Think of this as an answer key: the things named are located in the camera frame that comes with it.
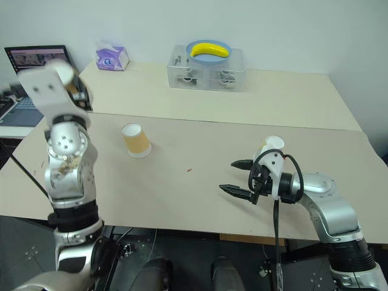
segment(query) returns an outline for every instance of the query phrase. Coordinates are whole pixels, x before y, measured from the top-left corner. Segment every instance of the laptop screen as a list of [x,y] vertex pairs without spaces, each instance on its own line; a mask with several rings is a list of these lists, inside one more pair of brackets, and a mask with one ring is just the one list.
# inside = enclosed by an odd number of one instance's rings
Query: laptop screen
[[15,72],[42,67],[51,59],[63,59],[69,64],[70,58],[64,45],[4,48]]

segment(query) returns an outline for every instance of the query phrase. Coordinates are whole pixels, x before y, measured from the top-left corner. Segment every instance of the beige tabletop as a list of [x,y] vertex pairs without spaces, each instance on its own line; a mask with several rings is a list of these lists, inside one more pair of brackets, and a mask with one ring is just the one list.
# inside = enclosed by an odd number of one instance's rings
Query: beige tabletop
[[170,88],[166,65],[141,62],[114,72],[92,61],[80,77],[96,113],[361,131],[326,75],[248,70],[244,92]]
[[[335,179],[368,242],[388,243],[388,233],[376,226],[388,221],[388,169],[362,132],[95,113],[90,117],[89,133],[98,150],[97,202],[107,224],[273,236],[271,198],[260,197],[254,206],[218,185],[247,188],[248,172],[230,163],[251,158],[267,136],[279,135],[286,141],[284,152],[296,158],[302,171]],[[145,158],[126,152],[121,128],[130,122],[140,123],[153,144]],[[42,184],[48,161],[46,128],[43,120],[15,151]],[[290,162],[286,171],[294,172]],[[50,212],[46,197],[9,160],[0,172],[0,214],[46,219]],[[281,204],[280,236],[317,239],[301,205]]]

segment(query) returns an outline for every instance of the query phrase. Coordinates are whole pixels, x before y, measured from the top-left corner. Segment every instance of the orange paper cup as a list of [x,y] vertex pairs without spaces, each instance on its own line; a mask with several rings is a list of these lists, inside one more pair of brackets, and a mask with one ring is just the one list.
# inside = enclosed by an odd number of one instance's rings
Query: orange paper cup
[[140,124],[130,123],[121,130],[128,153],[134,158],[142,158],[151,152],[152,146]]

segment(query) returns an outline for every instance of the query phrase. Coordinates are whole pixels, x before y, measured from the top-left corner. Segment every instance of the tissue box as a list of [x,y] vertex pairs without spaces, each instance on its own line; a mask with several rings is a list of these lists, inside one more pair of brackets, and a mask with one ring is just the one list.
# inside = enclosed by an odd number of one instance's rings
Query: tissue box
[[96,51],[96,64],[100,70],[124,71],[129,63],[125,47],[104,44]]

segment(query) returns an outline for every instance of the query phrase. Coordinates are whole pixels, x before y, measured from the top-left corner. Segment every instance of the white wall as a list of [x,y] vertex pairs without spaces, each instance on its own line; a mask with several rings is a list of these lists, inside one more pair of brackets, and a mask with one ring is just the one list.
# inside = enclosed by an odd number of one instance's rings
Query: white wall
[[[328,73],[377,152],[388,152],[387,0],[0,0],[2,48],[65,44],[79,70],[96,39],[166,62],[174,44],[201,38],[242,48],[253,69]],[[16,80],[3,52],[0,68],[0,85]]]

